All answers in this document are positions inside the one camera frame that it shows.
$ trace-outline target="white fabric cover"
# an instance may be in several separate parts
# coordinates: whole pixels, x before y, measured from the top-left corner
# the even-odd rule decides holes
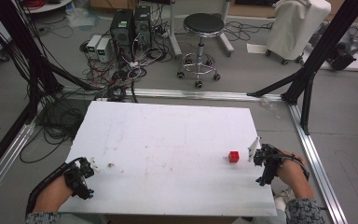
[[[281,0],[275,8],[276,21],[267,41],[267,49],[285,60],[294,60],[310,37],[330,13],[324,0]]]

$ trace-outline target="red cube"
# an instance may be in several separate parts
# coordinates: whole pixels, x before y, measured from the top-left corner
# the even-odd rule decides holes
[[[228,154],[229,162],[237,162],[240,159],[240,153],[238,151],[230,151]]]

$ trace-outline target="black stool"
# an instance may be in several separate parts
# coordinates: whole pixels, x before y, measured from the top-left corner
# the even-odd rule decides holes
[[[182,58],[181,65],[179,66],[176,75],[179,78],[184,78],[185,72],[195,74],[197,76],[197,88],[202,87],[200,75],[214,71],[213,79],[219,80],[220,75],[214,67],[213,57],[203,52],[203,37],[215,37],[221,35],[225,28],[223,21],[211,14],[196,13],[185,18],[184,28],[191,35],[200,36],[200,42],[197,53],[188,53]]]

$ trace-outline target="sleeve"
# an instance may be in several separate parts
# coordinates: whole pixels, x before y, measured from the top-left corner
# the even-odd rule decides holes
[[[30,213],[25,218],[26,224],[58,224],[61,216],[58,213]]]
[[[295,199],[287,204],[289,209],[289,223],[312,223],[323,224],[324,217],[321,214],[321,208],[315,200]]]

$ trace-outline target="gray floor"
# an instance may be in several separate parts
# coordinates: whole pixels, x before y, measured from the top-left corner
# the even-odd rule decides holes
[[[49,13],[41,21],[57,21],[63,17],[61,11]],[[243,23],[260,25],[265,21],[231,19]],[[65,21],[54,24],[55,28],[63,27]],[[71,35],[68,27],[55,30],[62,38],[54,34],[42,37],[44,44],[54,57],[70,73],[83,77],[82,71],[87,68],[86,58],[79,51],[79,46],[92,34],[104,33],[109,27],[109,20],[99,20],[98,26],[89,30],[75,28]],[[251,35],[251,39],[231,42],[235,52],[231,57],[221,50],[216,39],[208,39],[205,48],[216,59],[216,67],[222,76],[219,81],[212,77],[204,77],[202,91],[252,92],[293,74],[299,69],[296,63],[286,66],[280,64],[278,57],[265,57],[263,54],[247,53],[246,43],[265,44],[269,32],[261,30]],[[184,35],[177,36],[183,51],[194,50],[197,38]],[[137,89],[197,91],[194,79],[176,78],[179,62],[155,63],[146,67],[147,75],[137,82]],[[62,78],[59,81],[66,87],[73,87]],[[273,93],[283,93],[283,87]],[[20,114],[27,103],[26,82],[20,77],[12,63],[0,62],[0,140]],[[227,101],[195,101],[195,100],[163,100],[140,98],[141,103],[178,104],[178,105],[215,105],[240,106],[251,108],[257,132],[263,142],[276,147],[302,153],[295,125],[285,104],[278,103],[280,119],[259,103],[227,102]],[[314,80],[312,103],[310,108],[310,133],[324,164],[324,169],[334,188],[343,212],[349,223],[358,223],[358,72],[333,72],[321,70]],[[24,164],[15,160],[6,177],[0,184],[0,223],[22,223],[28,194],[32,188],[53,169],[65,161],[71,143],[65,142],[59,149],[45,160]],[[35,159],[44,155],[52,146],[43,138],[36,138],[34,144],[25,153],[27,158]],[[314,180],[311,184],[317,192],[317,199],[324,204]],[[277,183],[274,188],[284,186]]]

